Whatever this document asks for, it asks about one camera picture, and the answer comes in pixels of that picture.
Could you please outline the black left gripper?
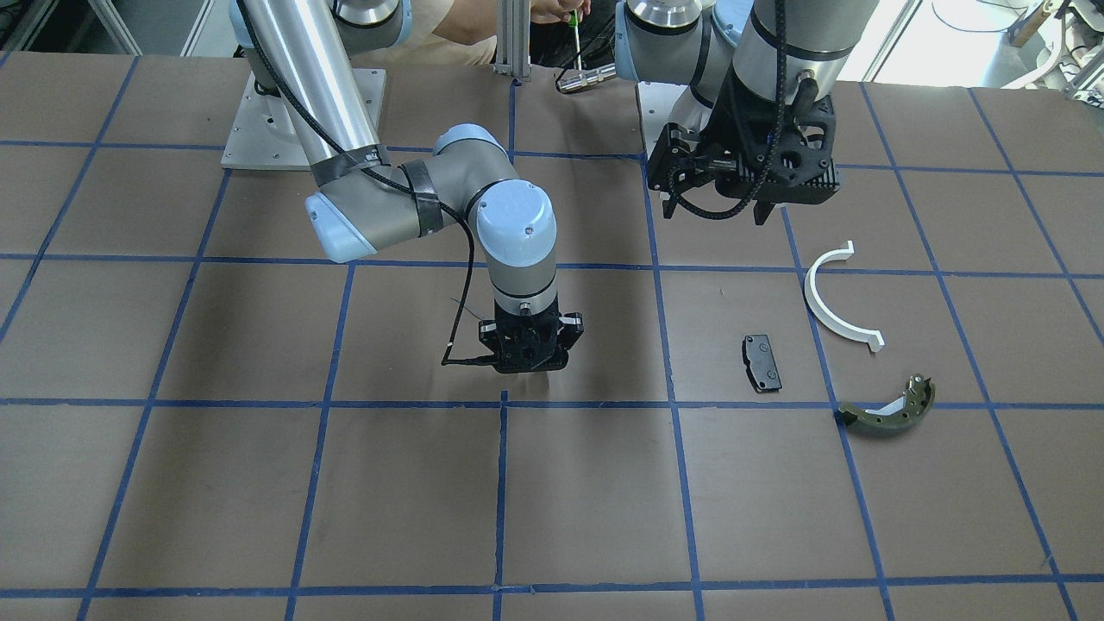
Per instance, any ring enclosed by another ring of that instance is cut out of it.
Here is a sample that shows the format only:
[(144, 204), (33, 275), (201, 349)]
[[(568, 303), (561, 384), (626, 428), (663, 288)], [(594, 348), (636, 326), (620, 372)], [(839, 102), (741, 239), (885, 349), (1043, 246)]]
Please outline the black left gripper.
[(811, 70), (796, 81), (792, 103), (762, 99), (735, 81), (721, 85), (702, 129), (666, 123), (647, 162), (648, 185), (667, 193), (664, 219), (673, 219), (679, 206), (729, 219), (753, 202), (762, 227), (777, 204), (822, 204), (839, 192), (831, 96), (819, 94)]

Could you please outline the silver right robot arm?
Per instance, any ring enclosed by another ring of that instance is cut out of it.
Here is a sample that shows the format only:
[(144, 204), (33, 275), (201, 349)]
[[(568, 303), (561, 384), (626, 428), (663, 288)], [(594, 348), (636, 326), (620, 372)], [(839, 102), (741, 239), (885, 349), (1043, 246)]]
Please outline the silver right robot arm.
[(521, 179), (492, 134), (461, 123), (429, 158), (392, 166), (351, 53), (395, 46), (408, 35), (407, 1), (240, 1), (231, 11), (261, 90), (279, 91), (318, 190), (306, 212), (336, 263), (459, 224), (481, 245), (493, 316), (480, 324), (498, 373), (567, 365), (584, 327), (558, 307), (555, 212), (544, 189)]

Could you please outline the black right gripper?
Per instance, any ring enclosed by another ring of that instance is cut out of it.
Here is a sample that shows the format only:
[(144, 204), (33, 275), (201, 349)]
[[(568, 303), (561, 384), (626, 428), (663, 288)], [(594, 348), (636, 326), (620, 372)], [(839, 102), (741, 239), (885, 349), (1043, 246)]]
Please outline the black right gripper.
[(496, 310), (493, 322), (480, 323), (480, 343), (492, 350), (477, 358), (497, 373), (556, 371), (567, 365), (567, 350), (584, 333), (582, 314), (541, 310), (517, 316)]

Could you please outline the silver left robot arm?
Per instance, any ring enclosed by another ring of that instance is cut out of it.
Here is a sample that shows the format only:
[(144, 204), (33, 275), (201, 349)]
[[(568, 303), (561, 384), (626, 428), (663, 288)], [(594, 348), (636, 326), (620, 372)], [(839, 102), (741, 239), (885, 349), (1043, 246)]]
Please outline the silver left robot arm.
[(648, 157), (648, 185), (713, 221), (839, 192), (831, 90), (875, 1), (620, 1), (620, 78), (683, 85)]

